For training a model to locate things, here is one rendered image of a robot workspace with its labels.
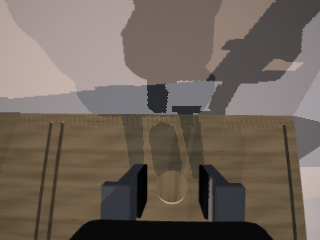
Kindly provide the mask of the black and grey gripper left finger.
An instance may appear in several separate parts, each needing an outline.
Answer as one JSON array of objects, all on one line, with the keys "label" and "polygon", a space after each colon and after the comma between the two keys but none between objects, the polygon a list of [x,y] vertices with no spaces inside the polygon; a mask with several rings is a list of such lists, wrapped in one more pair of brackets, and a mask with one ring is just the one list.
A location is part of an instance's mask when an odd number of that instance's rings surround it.
[{"label": "black and grey gripper left finger", "polygon": [[147,202],[147,164],[134,164],[117,182],[101,185],[101,219],[136,220]]}]

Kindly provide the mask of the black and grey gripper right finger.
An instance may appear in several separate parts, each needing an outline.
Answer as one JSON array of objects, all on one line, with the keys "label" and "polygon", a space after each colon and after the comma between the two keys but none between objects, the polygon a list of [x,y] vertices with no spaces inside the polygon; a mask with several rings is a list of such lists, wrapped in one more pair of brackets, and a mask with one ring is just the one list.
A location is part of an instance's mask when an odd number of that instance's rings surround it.
[{"label": "black and grey gripper right finger", "polygon": [[245,187],[229,183],[213,165],[199,165],[199,204],[210,222],[245,222]]}]

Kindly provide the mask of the wooden chest of drawers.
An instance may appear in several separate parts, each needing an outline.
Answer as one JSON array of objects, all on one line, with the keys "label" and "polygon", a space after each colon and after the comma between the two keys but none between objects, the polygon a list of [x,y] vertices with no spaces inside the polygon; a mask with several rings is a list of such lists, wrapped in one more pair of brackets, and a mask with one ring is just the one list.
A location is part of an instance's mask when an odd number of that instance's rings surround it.
[{"label": "wooden chest of drawers", "polygon": [[293,237],[307,240],[299,157],[293,116],[166,114],[35,114],[0,113],[0,121],[51,122],[52,131],[37,240],[50,240],[64,122],[283,124]]}]

